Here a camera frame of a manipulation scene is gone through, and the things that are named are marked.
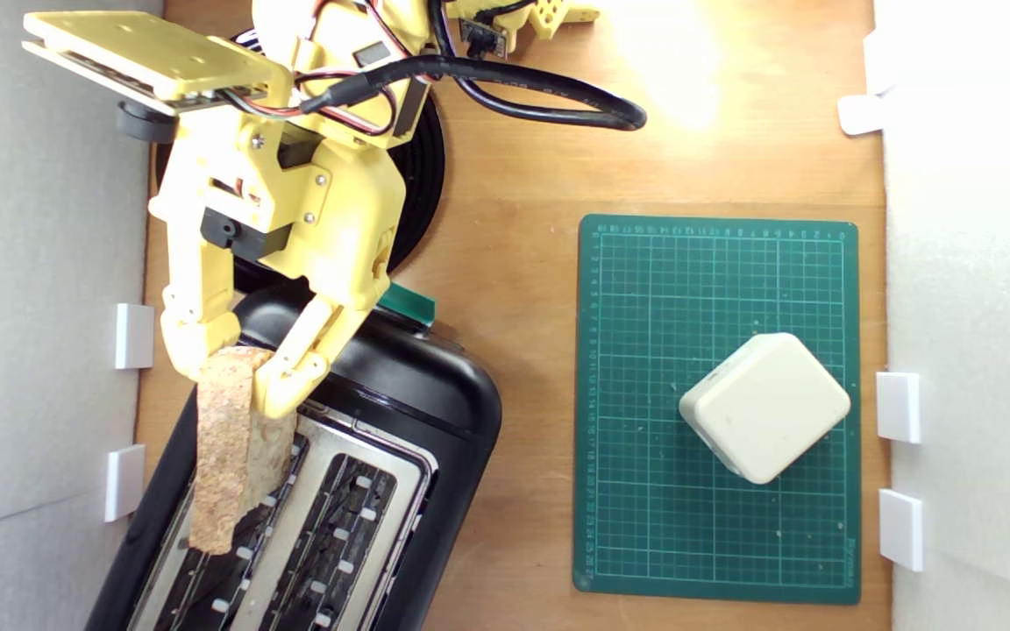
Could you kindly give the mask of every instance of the black cable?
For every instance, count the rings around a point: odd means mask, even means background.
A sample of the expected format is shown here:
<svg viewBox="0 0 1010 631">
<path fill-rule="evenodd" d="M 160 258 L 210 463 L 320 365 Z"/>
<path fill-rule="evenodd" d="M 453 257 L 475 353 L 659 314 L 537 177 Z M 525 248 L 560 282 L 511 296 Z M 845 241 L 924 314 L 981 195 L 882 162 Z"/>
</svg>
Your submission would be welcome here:
<svg viewBox="0 0 1010 631">
<path fill-rule="evenodd" d="M 428 0 L 428 13 L 431 16 L 431 30 L 438 41 L 440 52 L 446 57 L 458 57 L 454 52 L 453 40 L 449 38 L 449 31 L 446 30 L 446 11 L 443 8 L 442 0 Z M 620 105 L 621 111 L 632 111 L 632 116 L 628 117 L 632 122 L 629 123 L 626 118 L 615 116 L 608 112 L 544 108 L 540 107 L 540 105 L 513 103 L 513 101 L 502 99 L 499 96 L 490 95 L 480 85 L 474 83 L 472 80 L 465 79 L 465 77 L 457 77 L 456 81 L 462 88 L 462 91 L 466 92 L 467 96 L 472 97 L 475 103 L 489 108 L 494 112 L 502 113 L 502 115 L 512 116 L 513 118 L 534 120 L 538 121 L 538 123 L 581 124 L 587 125 L 587 127 L 604 127 L 607 129 L 638 129 L 642 124 L 645 124 L 645 111 L 637 107 L 636 104 L 618 99 L 617 96 L 609 95 L 608 92 L 602 91 L 600 88 L 595 88 L 593 85 L 582 83 L 582 81 L 578 81 L 578 83 L 588 85 L 590 89 L 601 92 L 603 95 L 610 97 L 610 99 L 616 100 L 618 105 Z"/>
<path fill-rule="evenodd" d="M 639 129 L 645 124 L 645 111 L 636 104 L 583 83 L 572 77 L 553 75 L 541 70 L 515 65 L 467 60 L 462 57 L 417 56 L 385 64 L 380 68 L 348 77 L 326 88 L 321 95 L 306 99 L 300 105 L 304 113 L 321 108 L 361 103 L 380 93 L 396 81 L 420 75 L 444 75 L 462 80 L 489 81 L 513 85 L 516 88 L 544 92 L 546 95 L 584 103 L 597 111 L 552 110 L 562 112 L 557 123 L 588 124 L 610 129 Z"/>
<path fill-rule="evenodd" d="M 528 7 L 529 4 L 536 4 L 536 0 L 517 0 L 516 3 L 505 4 L 504 7 L 490 7 L 474 13 L 474 21 L 477 23 L 493 23 L 494 17 L 504 16 L 505 13 L 520 11 Z"/>
</svg>

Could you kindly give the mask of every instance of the cable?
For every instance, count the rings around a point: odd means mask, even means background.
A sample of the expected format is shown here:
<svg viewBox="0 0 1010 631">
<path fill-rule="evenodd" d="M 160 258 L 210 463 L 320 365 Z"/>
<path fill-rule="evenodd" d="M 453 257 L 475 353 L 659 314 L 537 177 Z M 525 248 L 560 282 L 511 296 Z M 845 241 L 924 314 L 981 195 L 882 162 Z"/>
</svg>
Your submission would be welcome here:
<svg viewBox="0 0 1010 631">
<path fill-rule="evenodd" d="M 428 13 L 431 16 L 431 29 L 434 32 L 435 39 L 438 41 L 438 47 L 441 49 L 441 55 L 451 57 L 451 59 L 458 59 L 458 56 L 454 52 L 453 41 L 449 38 L 449 31 L 446 30 L 446 11 L 443 7 L 442 0 L 428 0 Z M 559 77 L 554 75 L 551 77 L 557 77 L 558 80 L 569 80 L 568 77 Z M 512 116 L 513 118 L 536 120 L 538 123 L 581 124 L 588 125 L 589 127 L 624 130 L 639 129 L 641 125 L 645 124 L 645 111 L 641 110 L 640 107 L 637 107 L 636 104 L 622 100 L 617 96 L 610 95 L 610 93 L 600 88 L 596 88 L 594 85 L 582 83 L 582 81 L 574 79 L 569 81 L 584 85 L 584 87 L 586 87 L 592 95 L 601 95 L 604 97 L 605 101 L 613 101 L 613 104 L 616 105 L 617 111 L 620 111 L 621 115 L 615 115 L 615 113 L 609 111 L 544 108 L 540 107 L 540 105 L 513 103 L 513 101 L 502 99 L 499 96 L 490 95 L 490 93 L 486 92 L 481 87 L 478 87 L 477 83 L 469 80 L 468 77 L 457 77 L 456 81 L 462 88 L 462 91 L 472 97 L 475 103 L 482 105 L 482 107 L 489 108 L 494 112 L 502 113 L 505 116 Z"/>
<path fill-rule="evenodd" d="M 505 13 L 512 13 L 513 11 L 520 11 L 522 8 L 528 7 L 529 4 L 536 4 L 536 0 L 517 0 L 516 3 L 505 4 L 504 7 L 482 9 L 474 13 L 474 21 L 485 24 L 493 23 L 494 17 L 504 16 Z"/>
<path fill-rule="evenodd" d="M 544 92 L 546 95 L 562 96 L 565 99 L 584 103 L 597 111 L 586 110 L 549 110 L 562 112 L 557 123 L 587 124 L 594 127 L 610 129 L 639 129 L 645 124 L 645 111 L 636 104 L 610 95 L 609 92 L 583 83 L 572 77 L 553 75 L 536 69 L 514 67 L 514 65 L 486 62 L 482 60 L 467 60 L 462 57 L 417 56 L 408 57 L 381 68 L 363 72 L 361 75 L 348 77 L 339 83 L 334 83 L 319 96 L 303 101 L 301 111 L 309 113 L 320 108 L 337 107 L 337 105 L 361 103 L 377 95 L 391 83 L 408 79 L 416 75 L 445 75 L 458 80 L 489 81 L 513 85 L 516 88 Z"/>
<path fill-rule="evenodd" d="M 296 81 L 296 85 L 301 85 L 307 83 L 308 81 L 342 79 L 342 77 L 354 77 L 356 75 L 358 75 L 357 71 L 317 70 L 305 73 L 305 75 L 297 76 L 294 81 Z M 366 136 L 382 136 L 392 130 L 396 124 L 396 111 L 398 105 L 396 104 L 396 96 L 393 95 L 392 90 L 385 88 L 381 92 L 378 92 L 378 95 L 384 96 L 385 101 L 388 101 L 389 104 L 389 120 L 383 125 L 370 123 L 368 120 L 362 119 L 352 112 L 334 107 L 323 108 L 317 112 L 303 112 L 300 108 L 300 112 L 298 113 L 300 113 L 300 115 L 302 113 L 319 113 L 319 115 L 325 116 L 325 118 L 336 120 L 338 123 L 348 125 L 348 127 L 365 133 Z"/>
</svg>

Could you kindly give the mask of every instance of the white cube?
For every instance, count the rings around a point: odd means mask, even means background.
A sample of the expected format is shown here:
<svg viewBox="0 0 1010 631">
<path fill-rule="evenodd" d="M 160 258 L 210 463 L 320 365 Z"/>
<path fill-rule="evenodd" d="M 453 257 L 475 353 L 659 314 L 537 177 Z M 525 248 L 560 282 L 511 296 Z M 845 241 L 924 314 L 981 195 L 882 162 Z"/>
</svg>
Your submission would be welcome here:
<svg viewBox="0 0 1010 631">
<path fill-rule="evenodd" d="M 754 335 L 681 399 L 730 470 L 773 481 L 844 419 L 852 400 L 797 336 Z"/>
</svg>

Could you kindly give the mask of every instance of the white wall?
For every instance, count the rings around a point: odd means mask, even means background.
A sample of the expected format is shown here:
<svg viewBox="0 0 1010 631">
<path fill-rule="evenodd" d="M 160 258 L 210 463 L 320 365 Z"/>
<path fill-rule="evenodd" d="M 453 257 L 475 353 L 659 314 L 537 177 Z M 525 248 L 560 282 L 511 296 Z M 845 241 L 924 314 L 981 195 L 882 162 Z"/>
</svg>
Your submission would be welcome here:
<svg viewBox="0 0 1010 631">
<path fill-rule="evenodd" d="M 145 226 L 144 144 L 112 93 L 23 52 L 21 16 L 161 4 L 0 0 L 0 628 L 80 628 L 123 536 L 102 484 L 133 435 L 113 338 Z"/>
<path fill-rule="evenodd" d="M 893 371 L 921 375 L 925 570 L 895 567 L 895 631 L 1010 628 L 1010 0 L 877 0 L 900 41 L 885 96 Z"/>
</svg>

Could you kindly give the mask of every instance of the white bracket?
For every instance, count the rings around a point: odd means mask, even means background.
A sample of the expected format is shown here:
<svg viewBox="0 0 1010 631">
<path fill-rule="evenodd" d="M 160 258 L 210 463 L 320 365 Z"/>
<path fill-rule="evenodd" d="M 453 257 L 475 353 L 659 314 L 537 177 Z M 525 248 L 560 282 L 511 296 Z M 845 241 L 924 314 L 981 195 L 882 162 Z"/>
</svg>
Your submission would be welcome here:
<svg viewBox="0 0 1010 631">
<path fill-rule="evenodd" d="M 879 435 L 883 438 L 921 443 L 918 376 L 914 373 L 877 373 L 875 412 Z"/>
<path fill-rule="evenodd" d="M 911 571 L 922 570 L 922 502 L 879 491 L 879 554 Z"/>
<path fill-rule="evenodd" d="M 103 520 L 115 521 L 128 515 L 142 500 L 142 477 L 147 462 L 144 444 L 108 452 L 107 495 L 103 504 Z"/>
<path fill-rule="evenodd" d="M 154 307 L 116 305 L 116 369 L 154 366 Z"/>
<path fill-rule="evenodd" d="M 879 28 L 863 38 L 863 68 L 868 84 L 866 95 L 842 96 L 836 104 L 840 128 L 849 136 L 879 131 L 886 124 L 883 99 L 898 83 L 901 56 L 898 43 Z"/>
</svg>

